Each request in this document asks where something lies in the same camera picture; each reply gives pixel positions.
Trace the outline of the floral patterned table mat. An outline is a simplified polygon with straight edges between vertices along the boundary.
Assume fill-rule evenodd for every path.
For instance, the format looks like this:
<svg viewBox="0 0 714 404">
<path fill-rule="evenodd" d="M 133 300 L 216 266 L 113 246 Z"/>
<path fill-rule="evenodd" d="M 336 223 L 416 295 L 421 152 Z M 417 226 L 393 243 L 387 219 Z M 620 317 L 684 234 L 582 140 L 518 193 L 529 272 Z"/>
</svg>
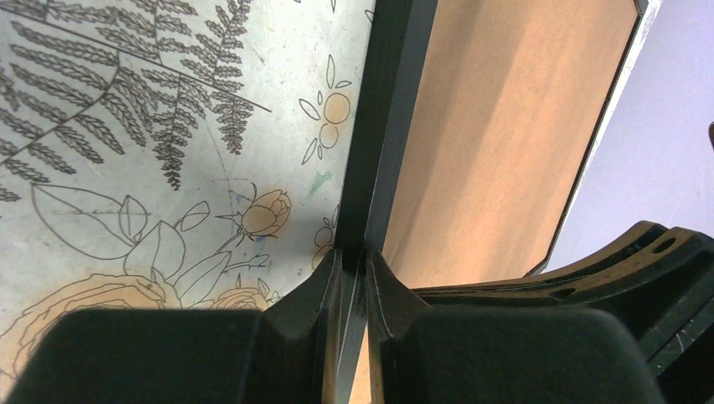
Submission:
<svg viewBox="0 0 714 404">
<path fill-rule="evenodd" d="M 1 392 L 85 308 L 249 309 L 336 236 L 372 1 L 1 4 Z"/>
</svg>

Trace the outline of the black picture frame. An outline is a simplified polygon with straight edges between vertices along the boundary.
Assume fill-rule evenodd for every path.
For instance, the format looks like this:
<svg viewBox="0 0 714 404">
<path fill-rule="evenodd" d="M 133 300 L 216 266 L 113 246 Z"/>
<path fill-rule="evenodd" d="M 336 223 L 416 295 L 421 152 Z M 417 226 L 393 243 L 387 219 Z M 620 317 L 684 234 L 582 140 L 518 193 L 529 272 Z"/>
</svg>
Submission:
<svg viewBox="0 0 714 404">
<path fill-rule="evenodd" d="M 439 2 L 379 1 L 374 6 L 336 238 L 336 247 L 344 253 L 345 269 L 343 336 L 336 380 L 336 400 L 339 403 L 370 401 L 365 336 L 365 254 L 370 250 L 382 253 L 386 242 L 386 231 Z M 642 16 L 649 8 L 647 1 L 633 2 L 637 6 L 637 21 L 607 93 L 556 235 L 545 261 L 526 275 L 539 273 L 547 266 L 577 193 L 594 140 L 601 132 L 602 119 L 616 102 L 612 92 L 623 83 L 622 65 L 632 54 L 632 36 L 640 28 Z"/>
</svg>

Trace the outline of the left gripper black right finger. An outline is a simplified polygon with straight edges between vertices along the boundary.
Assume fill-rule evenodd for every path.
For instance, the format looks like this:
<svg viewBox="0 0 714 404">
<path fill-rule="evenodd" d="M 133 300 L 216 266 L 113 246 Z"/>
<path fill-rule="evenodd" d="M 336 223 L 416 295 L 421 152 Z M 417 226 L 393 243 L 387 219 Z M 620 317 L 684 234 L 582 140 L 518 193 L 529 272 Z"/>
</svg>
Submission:
<svg viewBox="0 0 714 404">
<path fill-rule="evenodd" d="M 661 403 L 632 335 L 584 308 L 432 306 L 365 260 L 374 403 Z"/>
</svg>

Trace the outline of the brown cardboard backing board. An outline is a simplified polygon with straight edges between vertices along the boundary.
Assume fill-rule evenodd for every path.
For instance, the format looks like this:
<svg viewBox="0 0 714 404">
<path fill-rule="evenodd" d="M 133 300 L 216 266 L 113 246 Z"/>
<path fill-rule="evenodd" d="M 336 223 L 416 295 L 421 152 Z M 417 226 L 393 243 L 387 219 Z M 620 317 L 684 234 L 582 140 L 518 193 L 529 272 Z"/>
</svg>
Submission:
<svg viewBox="0 0 714 404">
<path fill-rule="evenodd" d="M 637 21 L 633 1 L 441 1 L 383 256 L 410 288 L 548 255 Z"/>
</svg>

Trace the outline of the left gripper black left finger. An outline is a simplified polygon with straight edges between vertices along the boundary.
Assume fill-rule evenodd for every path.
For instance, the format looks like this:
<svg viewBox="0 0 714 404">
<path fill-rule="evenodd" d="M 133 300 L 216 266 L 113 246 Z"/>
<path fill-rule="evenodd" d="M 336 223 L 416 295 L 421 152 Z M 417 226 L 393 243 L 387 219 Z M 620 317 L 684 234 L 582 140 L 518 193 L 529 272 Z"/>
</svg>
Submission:
<svg viewBox="0 0 714 404">
<path fill-rule="evenodd" d="M 330 403 L 342 253 L 265 311 L 84 310 L 50 330 L 11 403 Z"/>
</svg>

